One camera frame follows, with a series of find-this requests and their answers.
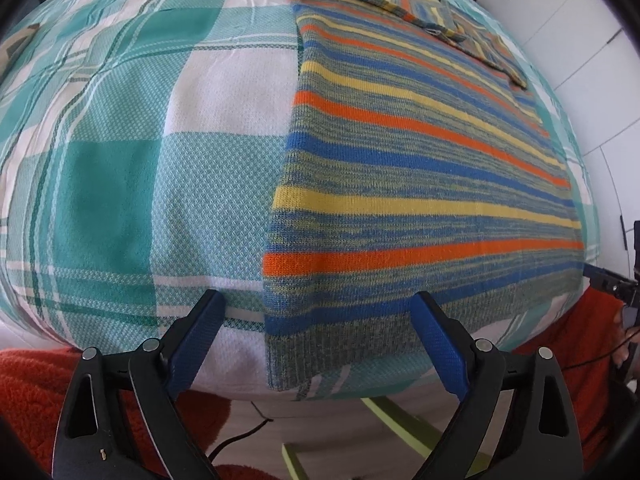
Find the green plaid pattern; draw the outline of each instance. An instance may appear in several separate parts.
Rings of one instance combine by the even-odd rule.
[[[532,83],[593,261],[596,215],[566,115],[495,20],[447,1],[499,34]],[[288,0],[48,0],[14,32],[32,23],[0,85],[0,316],[115,352],[215,287],[226,321],[196,385],[267,395],[261,261],[301,53]],[[482,336],[514,348],[578,297]],[[430,368],[423,352],[367,360],[279,395],[389,394]]]

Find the blue gripper pad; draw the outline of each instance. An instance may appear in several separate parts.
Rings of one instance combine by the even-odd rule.
[[[410,301],[411,322],[445,389],[460,402],[469,391],[466,363],[435,314],[418,294]]]
[[[188,390],[225,320],[225,297],[216,292],[182,339],[169,361],[169,379],[165,388],[175,400]]]

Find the person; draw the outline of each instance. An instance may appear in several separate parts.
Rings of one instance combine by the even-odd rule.
[[[614,367],[628,357],[628,344],[611,358],[607,355],[588,365],[572,366],[609,354],[633,333],[622,328],[622,303],[588,288],[564,316],[514,351],[531,354],[546,346],[554,352],[559,365],[566,368],[563,374],[580,431],[586,470],[609,448],[633,403],[626,386],[612,380]],[[631,341],[640,343],[640,333]],[[44,470],[51,468],[60,409],[79,357],[75,349],[0,352],[0,414]],[[640,376],[640,364],[632,366],[634,376]],[[163,474],[132,392],[123,392],[123,402],[143,463]],[[188,390],[178,396],[176,407],[196,443],[206,450],[229,416],[230,401]],[[273,480],[267,473],[246,466],[222,465],[216,469],[223,480]]]

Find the silver screw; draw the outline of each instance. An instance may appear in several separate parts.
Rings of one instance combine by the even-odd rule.
[[[82,352],[82,359],[84,359],[85,361],[90,361],[97,355],[98,355],[97,349],[95,349],[95,347],[93,346],[89,346],[89,348],[87,348],[84,352]]]
[[[153,352],[154,350],[158,349],[159,346],[160,346],[160,342],[158,341],[158,339],[155,339],[155,338],[147,339],[145,342],[142,343],[142,349],[145,352]]]
[[[554,356],[554,353],[546,346],[541,346],[540,348],[538,348],[538,354],[543,359],[551,359]]]
[[[478,339],[476,341],[476,348],[481,352],[490,352],[494,347],[494,344],[488,339]]]

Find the white wall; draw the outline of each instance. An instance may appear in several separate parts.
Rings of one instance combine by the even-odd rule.
[[[640,220],[640,57],[602,0],[478,3],[555,89],[591,177],[602,242],[598,264],[630,276],[633,222]]]

